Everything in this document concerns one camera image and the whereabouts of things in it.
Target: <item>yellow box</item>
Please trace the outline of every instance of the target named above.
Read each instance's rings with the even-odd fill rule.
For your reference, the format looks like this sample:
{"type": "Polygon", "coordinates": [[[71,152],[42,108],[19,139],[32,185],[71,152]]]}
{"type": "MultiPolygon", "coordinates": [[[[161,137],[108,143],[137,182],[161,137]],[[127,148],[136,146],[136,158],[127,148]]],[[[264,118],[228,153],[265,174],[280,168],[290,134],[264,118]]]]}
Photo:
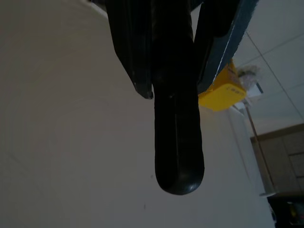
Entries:
{"type": "Polygon", "coordinates": [[[199,95],[199,105],[213,111],[221,111],[246,97],[233,62],[229,62],[207,91],[199,95]]]}

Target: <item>white wall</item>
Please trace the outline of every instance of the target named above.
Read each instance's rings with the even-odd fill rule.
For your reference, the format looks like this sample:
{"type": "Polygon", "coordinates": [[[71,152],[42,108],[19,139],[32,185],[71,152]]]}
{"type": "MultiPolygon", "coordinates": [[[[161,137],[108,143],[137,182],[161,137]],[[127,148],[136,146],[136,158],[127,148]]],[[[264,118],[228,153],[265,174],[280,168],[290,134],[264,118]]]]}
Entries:
{"type": "Polygon", "coordinates": [[[227,112],[201,110],[206,172],[190,195],[154,176],[153,100],[108,22],[79,2],[0,3],[1,227],[272,227],[227,112]]]}

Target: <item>yellow object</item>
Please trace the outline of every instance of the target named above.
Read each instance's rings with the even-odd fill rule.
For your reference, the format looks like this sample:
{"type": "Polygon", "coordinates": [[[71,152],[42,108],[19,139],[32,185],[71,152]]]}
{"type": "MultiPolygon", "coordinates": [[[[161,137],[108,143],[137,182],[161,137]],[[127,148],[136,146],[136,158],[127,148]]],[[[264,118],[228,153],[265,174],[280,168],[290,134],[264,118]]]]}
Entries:
{"type": "Polygon", "coordinates": [[[199,105],[221,111],[234,105],[246,97],[241,86],[237,71],[230,61],[214,80],[207,91],[199,95],[199,105]]]}

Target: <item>ceiling tile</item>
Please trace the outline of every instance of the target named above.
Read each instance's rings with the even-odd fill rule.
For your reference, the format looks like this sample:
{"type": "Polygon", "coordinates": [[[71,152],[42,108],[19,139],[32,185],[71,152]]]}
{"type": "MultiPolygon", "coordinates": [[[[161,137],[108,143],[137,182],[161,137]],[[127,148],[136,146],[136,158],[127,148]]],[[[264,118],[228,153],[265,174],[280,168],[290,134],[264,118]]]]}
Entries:
{"type": "Polygon", "coordinates": [[[248,34],[261,53],[304,33],[303,0],[261,0],[248,34]]]}
{"type": "Polygon", "coordinates": [[[258,57],[250,61],[246,65],[242,66],[242,68],[249,66],[257,66],[259,68],[257,75],[258,83],[260,84],[263,90],[263,94],[260,96],[260,98],[263,99],[267,96],[276,94],[283,90],[280,84],[278,83],[276,77],[273,75],[270,68],[262,57],[258,57]]]}
{"type": "Polygon", "coordinates": [[[264,58],[285,90],[304,83],[304,35],[268,52],[264,58]]]}
{"type": "Polygon", "coordinates": [[[249,39],[248,35],[243,36],[237,51],[233,56],[233,62],[236,67],[249,62],[250,60],[258,57],[260,54],[252,41],[249,39]]]}
{"type": "Polygon", "coordinates": [[[250,114],[258,135],[303,123],[284,92],[257,101],[250,114]]]}
{"type": "Polygon", "coordinates": [[[302,118],[304,118],[304,84],[294,87],[286,91],[295,107],[301,113],[302,118]]]}

